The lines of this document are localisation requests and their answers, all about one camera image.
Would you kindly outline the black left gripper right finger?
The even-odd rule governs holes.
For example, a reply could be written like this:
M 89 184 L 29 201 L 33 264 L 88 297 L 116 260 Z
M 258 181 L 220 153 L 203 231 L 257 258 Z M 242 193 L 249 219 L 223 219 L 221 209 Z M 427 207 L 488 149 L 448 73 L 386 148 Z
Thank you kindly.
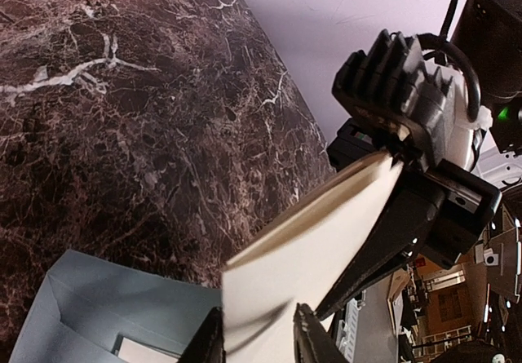
M 333 339 L 305 303 L 298 303 L 293 317 L 294 361 L 297 363 L 346 363 Z

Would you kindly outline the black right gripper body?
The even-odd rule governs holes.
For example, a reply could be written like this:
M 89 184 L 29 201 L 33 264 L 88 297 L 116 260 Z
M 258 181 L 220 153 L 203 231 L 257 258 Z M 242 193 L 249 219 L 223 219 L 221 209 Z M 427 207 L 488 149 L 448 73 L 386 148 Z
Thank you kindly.
M 425 173 L 406 166 L 375 231 L 410 233 L 416 251 L 449 269 L 478 242 L 501 197 L 497 187 L 445 159 Z

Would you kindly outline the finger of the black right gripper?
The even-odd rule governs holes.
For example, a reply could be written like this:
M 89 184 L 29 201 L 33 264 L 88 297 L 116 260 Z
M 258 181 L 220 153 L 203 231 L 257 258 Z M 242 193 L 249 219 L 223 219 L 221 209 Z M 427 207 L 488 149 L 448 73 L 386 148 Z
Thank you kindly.
M 316 316 L 324 320 L 405 266 L 424 246 L 445 198 L 445 190 L 432 184 L 396 188 L 366 242 L 317 306 Z

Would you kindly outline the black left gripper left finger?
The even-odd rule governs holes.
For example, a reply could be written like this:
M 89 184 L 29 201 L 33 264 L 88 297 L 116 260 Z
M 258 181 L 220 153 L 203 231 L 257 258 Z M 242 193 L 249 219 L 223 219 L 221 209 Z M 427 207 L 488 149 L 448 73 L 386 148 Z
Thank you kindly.
M 179 363 L 225 363 L 223 315 L 212 308 L 179 358 Z

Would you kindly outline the spare gray paper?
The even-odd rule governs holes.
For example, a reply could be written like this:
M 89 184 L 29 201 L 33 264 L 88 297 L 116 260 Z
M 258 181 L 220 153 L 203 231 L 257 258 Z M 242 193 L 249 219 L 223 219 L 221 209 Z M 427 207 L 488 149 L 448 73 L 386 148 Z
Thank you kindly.
M 276 217 L 222 274 L 228 362 L 292 362 L 297 304 L 317 308 L 366 242 L 403 170 L 387 152 L 352 163 Z

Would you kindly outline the light blue paper envelope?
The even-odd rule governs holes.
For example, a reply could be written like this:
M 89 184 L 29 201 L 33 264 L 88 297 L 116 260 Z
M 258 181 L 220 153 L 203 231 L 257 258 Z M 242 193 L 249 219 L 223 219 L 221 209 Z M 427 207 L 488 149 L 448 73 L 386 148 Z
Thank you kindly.
M 44 276 L 12 362 L 118 362 L 121 338 L 180 354 L 221 292 L 67 250 Z

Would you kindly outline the beige lined letter paper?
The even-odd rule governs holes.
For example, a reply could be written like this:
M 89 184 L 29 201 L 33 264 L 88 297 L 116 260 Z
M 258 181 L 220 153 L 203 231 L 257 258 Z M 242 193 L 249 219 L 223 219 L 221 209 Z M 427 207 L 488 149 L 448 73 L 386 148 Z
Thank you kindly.
M 119 359 L 128 363 L 176 363 L 179 356 L 162 352 L 133 340 L 123 338 L 117 351 Z

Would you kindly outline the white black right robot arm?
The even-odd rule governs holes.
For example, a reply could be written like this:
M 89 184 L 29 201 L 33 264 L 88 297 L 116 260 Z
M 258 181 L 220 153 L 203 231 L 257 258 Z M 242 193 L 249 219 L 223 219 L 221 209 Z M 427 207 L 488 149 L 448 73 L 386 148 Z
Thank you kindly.
M 320 319 L 416 255 L 451 268 L 492 221 L 501 192 L 473 169 L 487 134 L 502 153 L 521 152 L 521 0 L 451 0 L 437 34 L 383 30 L 350 54 L 332 93 L 349 119 L 330 165 L 383 150 L 403 169 Z

